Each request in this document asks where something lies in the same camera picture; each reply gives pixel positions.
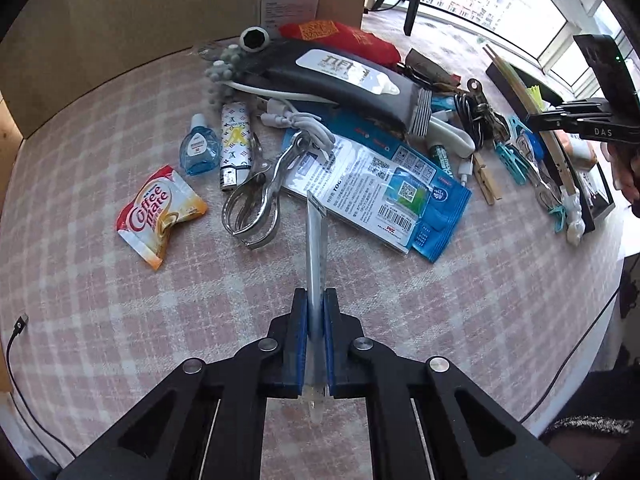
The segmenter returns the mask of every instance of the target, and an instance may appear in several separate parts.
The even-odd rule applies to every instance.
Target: person's hand
[[[611,163],[613,187],[622,191],[622,195],[633,203],[640,200],[640,190],[636,187],[634,178],[640,182],[640,156],[632,147],[620,146],[609,142],[601,143],[604,157]]]

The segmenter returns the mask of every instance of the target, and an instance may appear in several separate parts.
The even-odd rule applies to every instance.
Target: red pouch
[[[349,25],[342,23],[331,20],[313,20],[301,24],[287,23],[279,30],[284,38],[315,41],[341,48],[391,70],[395,70],[396,64],[400,63],[400,53],[391,43],[380,40],[370,32],[364,32],[359,28],[349,27]]]

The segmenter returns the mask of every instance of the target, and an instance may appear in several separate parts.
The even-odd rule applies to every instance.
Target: pink checkered tablecloth
[[[180,53],[100,86],[29,138],[15,165],[0,230],[2,342],[27,312],[16,380],[77,452],[185,358],[227,358],[262,337],[305,286],[303,203],[283,198],[276,242],[249,252],[222,227],[217,173],[188,178],[210,209],[174,229],[158,272],[114,230],[151,173],[178,168],[191,115],[204,110],[216,124],[203,69]],[[501,99],[485,79],[490,100]],[[255,128],[277,152],[282,133]],[[614,211],[573,248],[531,187],[486,158],[504,197],[488,207],[471,179],[472,200],[436,264],[329,219],[327,281],[366,335],[401,356],[450,358],[518,417],[615,290],[622,222]],[[329,404],[315,426],[300,402],[268,402],[264,478],[370,478],[364,402]]]

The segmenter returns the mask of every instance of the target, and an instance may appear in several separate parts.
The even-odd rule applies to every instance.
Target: wooden clothespin
[[[478,181],[478,185],[484,195],[484,199],[488,205],[494,205],[496,200],[500,200],[502,198],[500,188],[495,183],[494,176],[487,169],[487,166],[484,164],[484,159],[482,159],[482,156],[480,156],[478,152],[473,154],[473,163],[474,176]]]

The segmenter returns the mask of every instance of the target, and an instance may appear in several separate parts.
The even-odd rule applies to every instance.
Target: small white box
[[[282,25],[314,20],[316,12],[318,0],[258,0],[258,23],[272,37]]]

